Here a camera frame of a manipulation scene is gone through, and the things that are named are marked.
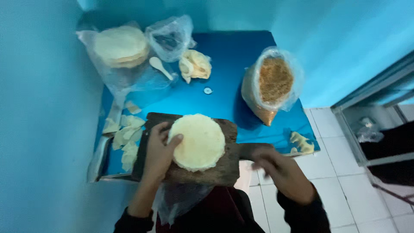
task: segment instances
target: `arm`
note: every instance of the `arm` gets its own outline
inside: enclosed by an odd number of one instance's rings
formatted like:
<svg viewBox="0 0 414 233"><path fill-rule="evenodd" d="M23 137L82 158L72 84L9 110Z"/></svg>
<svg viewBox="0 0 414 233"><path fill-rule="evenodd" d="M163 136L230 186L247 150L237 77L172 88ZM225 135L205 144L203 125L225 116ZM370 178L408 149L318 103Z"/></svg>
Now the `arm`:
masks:
<svg viewBox="0 0 414 233"><path fill-rule="evenodd" d="M167 145L169 130L164 130L167 126L168 122L163 122L151 130L141 185L115 224L114 233L147 232L154 225L151 208L155 194L170 167L174 149L183 140L183 135L179 134Z"/></svg>
<svg viewBox="0 0 414 233"><path fill-rule="evenodd" d="M313 184L305 177L295 160L284 157L273 148L253 153L254 169L262 167L278 189L277 201L285 209L285 221L292 233L329 233L329 221Z"/></svg>

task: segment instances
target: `blue tablecloth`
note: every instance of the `blue tablecloth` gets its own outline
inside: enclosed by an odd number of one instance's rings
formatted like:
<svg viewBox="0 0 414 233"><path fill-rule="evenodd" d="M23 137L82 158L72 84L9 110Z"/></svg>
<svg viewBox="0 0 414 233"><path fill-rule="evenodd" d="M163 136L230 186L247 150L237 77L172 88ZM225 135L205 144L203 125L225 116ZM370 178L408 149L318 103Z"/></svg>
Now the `blue tablecloth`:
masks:
<svg viewBox="0 0 414 233"><path fill-rule="evenodd" d="M192 79L187 84L180 76L174 86L165 90L168 92L166 98L143 108L136 116L145 119L149 112L179 115L201 113L212 118L228 119L237 124L238 143L271 143L279 152L289 153L292 148L289 143L290 132L297 131L315 144L315 150L320 150L300 100L289 112L279 111L272 126L267 127L241 97L240 87L245 69L255 63L263 49L276 45L270 32L200 33L193 34L193 38L197 42L194 49L211 57L210 78ZM180 73L178 62L171 66ZM213 93L205 94L205 87L211 88ZM106 106L105 112L108 112L106 109L110 107L112 98L106 95L110 95L107 89L103 93L102 105ZM130 113L125 109L123 114ZM102 131L105 117L100 117L97 138ZM121 168L121 157L121 150L113 151L112 147L108 149L104 175L125 173Z"/></svg>

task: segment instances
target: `white plastic spoon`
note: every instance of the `white plastic spoon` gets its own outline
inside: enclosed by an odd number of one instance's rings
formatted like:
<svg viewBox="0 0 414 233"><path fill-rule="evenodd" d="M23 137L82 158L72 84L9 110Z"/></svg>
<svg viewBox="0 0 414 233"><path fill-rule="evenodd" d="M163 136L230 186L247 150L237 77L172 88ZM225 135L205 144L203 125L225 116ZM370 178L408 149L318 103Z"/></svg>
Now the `white plastic spoon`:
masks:
<svg viewBox="0 0 414 233"><path fill-rule="evenodd" d="M173 80L173 77L168 73L164 67L162 66L161 60L158 57L151 57L149 59L149 64L156 68L157 70L161 71L169 80Z"/></svg>

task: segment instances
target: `hand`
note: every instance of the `hand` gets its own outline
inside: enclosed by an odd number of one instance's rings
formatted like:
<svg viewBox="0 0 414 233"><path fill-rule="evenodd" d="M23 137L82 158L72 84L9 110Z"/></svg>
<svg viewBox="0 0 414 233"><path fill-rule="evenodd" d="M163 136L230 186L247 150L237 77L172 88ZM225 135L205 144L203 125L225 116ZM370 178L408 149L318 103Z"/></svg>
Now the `hand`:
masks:
<svg viewBox="0 0 414 233"><path fill-rule="evenodd" d="M147 144L147 157L145 158L143 181L161 182L173 159L174 149L183 140L178 134L167 145L169 129L168 122L160 123L151 130Z"/></svg>
<svg viewBox="0 0 414 233"><path fill-rule="evenodd" d="M313 201L315 189L295 160L284 157L274 148L259 148L253 152L253 169L262 167L276 188L287 198L307 205Z"/></svg>

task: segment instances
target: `clear plastic bag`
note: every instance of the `clear plastic bag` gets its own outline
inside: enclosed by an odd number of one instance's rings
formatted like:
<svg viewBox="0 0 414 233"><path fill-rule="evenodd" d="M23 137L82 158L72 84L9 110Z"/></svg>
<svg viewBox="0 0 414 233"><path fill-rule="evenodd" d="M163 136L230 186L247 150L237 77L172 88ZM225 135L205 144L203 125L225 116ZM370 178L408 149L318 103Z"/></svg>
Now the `clear plastic bag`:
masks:
<svg viewBox="0 0 414 233"><path fill-rule="evenodd" d="M161 225L174 224L175 218L187 213L213 190L207 184L162 184L152 205Z"/></svg>
<svg viewBox="0 0 414 233"><path fill-rule="evenodd" d="M363 125L356 133L360 143L380 142L384 138L384 134L380 132L379 126L370 117L362 117L358 123Z"/></svg>
<svg viewBox="0 0 414 233"><path fill-rule="evenodd" d="M129 22L125 26L139 28L136 22ZM139 105L139 103L136 103L137 101L134 101L140 108L143 108L164 97L167 93L166 89L169 89L177 81L178 74L173 73L169 64L163 63L163 66L171 74L173 80L169 80L161 71L149 64L148 58L156 56L151 50L148 51L148 55L143 62L139 61L139 65L128 64L127 66L132 66L131 68L109 66L94 50L98 33L91 30L76 32L79 40L85 45L89 58L100 74L102 81L114 96L119 107L123 108L127 95L131 92L128 96L133 96L135 92L135 94L147 98L143 105Z"/></svg>
<svg viewBox="0 0 414 233"><path fill-rule="evenodd" d="M188 15L170 17L145 29L152 49L165 62L175 62L189 48L196 45L191 37L193 22Z"/></svg>
<svg viewBox="0 0 414 233"><path fill-rule="evenodd" d="M263 60L266 58L281 58L286 62L293 75L293 85L286 95L275 102L264 102L261 98L259 77ZM285 50L280 50L276 46L267 47L263 50L257 61L247 69L241 88L241 95L250 109L267 126L270 126L278 110L289 111L299 95L302 93L305 77L302 67L297 60Z"/></svg>

